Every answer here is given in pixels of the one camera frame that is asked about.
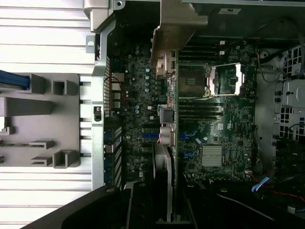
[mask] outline heatsink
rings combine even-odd
[[[222,147],[219,145],[205,145],[202,147],[203,167],[222,166]]]

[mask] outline chipset heatsink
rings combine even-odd
[[[222,146],[205,145],[202,147],[202,165],[203,167],[221,167],[222,166]]]

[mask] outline metal frame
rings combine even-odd
[[[100,58],[95,61],[91,80],[92,190],[104,185],[104,79],[107,68],[107,39],[114,28],[115,20],[101,32]],[[98,121],[94,117],[95,107],[101,108],[101,119]]]

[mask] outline white label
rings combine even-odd
[[[201,143],[202,143],[198,138],[196,138],[195,141],[196,141],[198,144],[201,144]]]
[[[218,130],[223,130],[224,129],[224,124],[223,123],[219,123],[218,124]]]
[[[228,9],[228,8],[222,8],[220,9],[218,14],[238,14],[242,9]]]

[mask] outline silver heatsink fins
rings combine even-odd
[[[222,166],[222,147],[219,145],[206,145],[202,147],[203,167]]]

